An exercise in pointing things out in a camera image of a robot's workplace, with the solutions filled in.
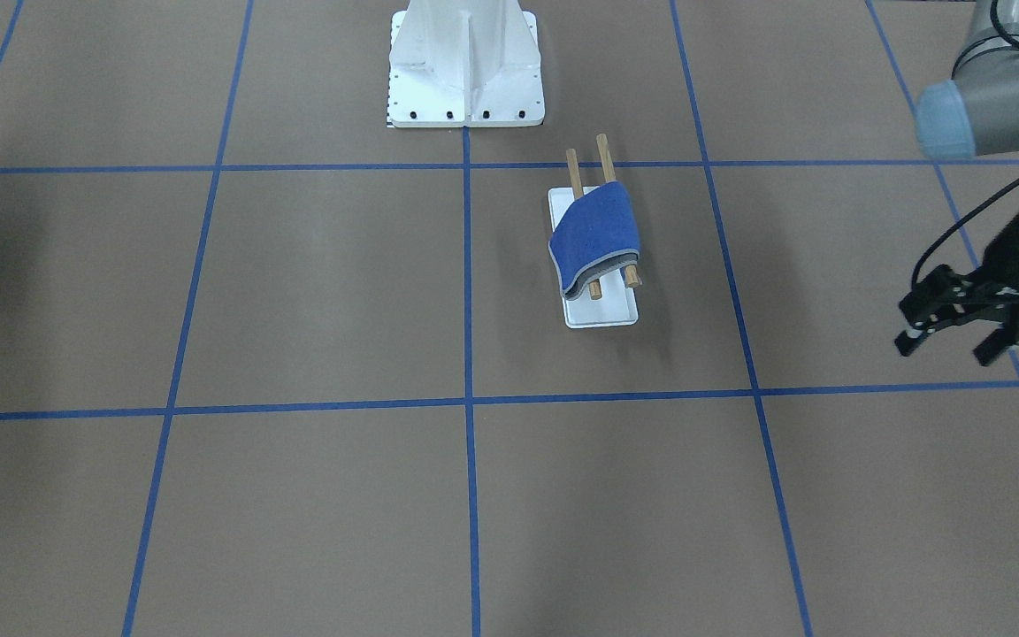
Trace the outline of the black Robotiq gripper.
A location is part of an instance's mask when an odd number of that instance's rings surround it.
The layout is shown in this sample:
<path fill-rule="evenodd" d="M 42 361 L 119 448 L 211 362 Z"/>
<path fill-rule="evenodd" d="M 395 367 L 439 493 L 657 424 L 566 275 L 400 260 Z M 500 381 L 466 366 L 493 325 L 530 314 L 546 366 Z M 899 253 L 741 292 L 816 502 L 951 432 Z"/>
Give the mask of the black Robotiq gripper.
<path fill-rule="evenodd" d="M 914 283 L 899 308 L 906 327 L 895 335 L 894 347 L 901 357 L 913 356 L 941 330 L 974 321 L 998 327 L 973 350 L 980 366 L 991 366 L 1019 347 L 1019 212 L 995 235 L 977 269 L 959 273 L 935 266 Z"/>

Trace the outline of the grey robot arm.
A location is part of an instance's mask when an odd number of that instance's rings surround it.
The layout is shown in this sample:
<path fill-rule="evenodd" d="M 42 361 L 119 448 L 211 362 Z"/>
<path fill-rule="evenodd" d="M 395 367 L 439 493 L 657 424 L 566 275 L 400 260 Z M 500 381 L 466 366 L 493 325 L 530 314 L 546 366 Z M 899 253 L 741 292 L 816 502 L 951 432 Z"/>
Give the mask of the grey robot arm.
<path fill-rule="evenodd" d="M 1019 1 L 978 1 L 949 78 L 919 97 L 915 128 L 923 154 L 935 161 L 1019 152 Z M 974 271 L 926 269 L 938 247 L 983 210 L 979 204 L 963 215 L 917 259 L 899 303 L 907 326 L 894 344 L 903 357 L 938 331 L 975 321 L 994 325 L 973 351 L 979 365 L 1019 347 L 1019 212 Z"/>

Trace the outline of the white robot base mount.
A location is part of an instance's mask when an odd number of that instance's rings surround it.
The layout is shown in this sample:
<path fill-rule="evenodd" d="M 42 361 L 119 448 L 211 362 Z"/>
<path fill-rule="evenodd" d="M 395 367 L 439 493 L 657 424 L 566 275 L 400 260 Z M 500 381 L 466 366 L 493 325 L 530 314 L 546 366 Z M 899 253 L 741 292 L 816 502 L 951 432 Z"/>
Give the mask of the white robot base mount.
<path fill-rule="evenodd" d="M 517 1 L 410 1 L 393 13 L 389 36 L 390 127 L 545 121 L 538 20 Z"/>

